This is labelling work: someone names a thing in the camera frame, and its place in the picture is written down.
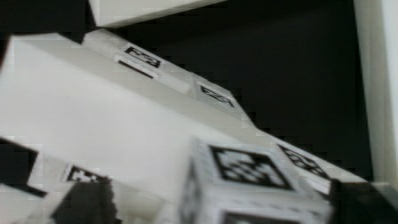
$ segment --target white cube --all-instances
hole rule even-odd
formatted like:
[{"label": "white cube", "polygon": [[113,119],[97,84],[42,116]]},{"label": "white cube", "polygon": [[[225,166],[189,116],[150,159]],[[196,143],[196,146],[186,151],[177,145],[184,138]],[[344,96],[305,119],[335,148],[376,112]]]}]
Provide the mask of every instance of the white cube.
[{"label": "white cube", "polygon": [[198,144],[179,207],[180,223],[321,223],[330,211],[273,149]]}]

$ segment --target white surface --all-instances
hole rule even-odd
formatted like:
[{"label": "white surface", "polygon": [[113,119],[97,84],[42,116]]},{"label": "white surface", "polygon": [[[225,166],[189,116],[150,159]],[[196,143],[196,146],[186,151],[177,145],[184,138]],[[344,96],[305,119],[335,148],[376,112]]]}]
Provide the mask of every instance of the white surface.
[{"label": "white surface", "polygon": [[355,0],[374,180],[398,187],[398,1]]},{"label": "white surface", "polygon": [[223,0],[90,0],[95,25],[120,27]]},{"label": "white surface", "polygon": [[0,184],[0,223],[10,224],[24,219],[40,201],[36,196]]}]

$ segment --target printed label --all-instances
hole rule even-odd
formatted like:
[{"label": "printed label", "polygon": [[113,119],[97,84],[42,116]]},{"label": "printed label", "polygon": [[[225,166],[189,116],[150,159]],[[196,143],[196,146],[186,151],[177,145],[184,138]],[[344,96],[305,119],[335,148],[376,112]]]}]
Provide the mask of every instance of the printed label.
[{"label": "printed label", "polygon": [[220,102],[223,103],[228,107],[234,108],[232,101],[212,91],[209,90],[202,85],[200,87],[200,92]]},{"label": "printed label", "polygon": [[285,177],[266,155],[211,147],[218,173],[225,181],[291,189]]},{"label": "printed label", "polygon": [[312,173],[321,178],[330,179],[326,172],[323,171],[314,160],[308,159],[303,155],[299,155],[294,151],[285,149],[280,145],[278,145],[278,147],[282,149],[282,152],[283,152],[294,166],[299,167],[308,173]]},{"label": "printed label", "polygon": [[154,68],[159,67],[161,61],[147,54],[141,52],[141,50],[127,45],[127,48],[124,52],[141,61],[145,62]]},{"label": "printed label", "polygon": [[102,182],[106,178],[88,172],[84,169],[79,167],[68,165],[67,170],[65,170],[65,175],[63,175],[63,181],[72,181],[72,182]]}]

